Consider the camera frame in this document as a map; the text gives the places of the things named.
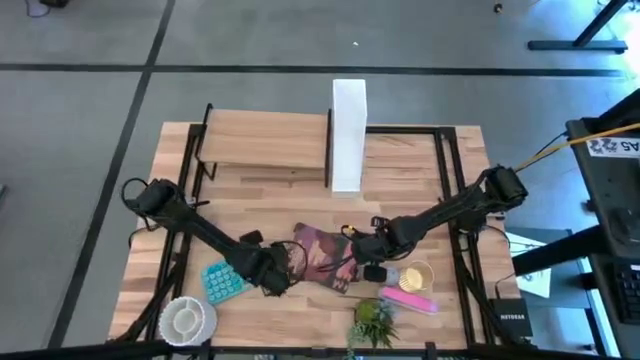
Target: desk leg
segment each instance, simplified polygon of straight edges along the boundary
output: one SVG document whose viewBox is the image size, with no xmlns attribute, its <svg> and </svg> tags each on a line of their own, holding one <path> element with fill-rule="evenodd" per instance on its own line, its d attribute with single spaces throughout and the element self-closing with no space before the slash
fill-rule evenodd
<svg viewBox="0 0 640 360">
<path fill-rule="evenodd" d="M 530 274 L 565 261 L 601 252 L 603 236 L 600 225 L 596 225 L 549 245 L 527 251 L 513 258 L 515 274 Z"/>
<path fill-rule="evenodd" d="M 536 40 L 529 41 L 529 50 L 602 50 L 614 51 L 616 54 L 624 53 L 628 47 L 624 41 L 619 40 L 595 40 L 593 37 L 604 27 L 609 20 L 627 3 L 627 0 L 611 0 L 600 11 L 593 21 L 582 31 L 575 41 Z"/>
</svg>

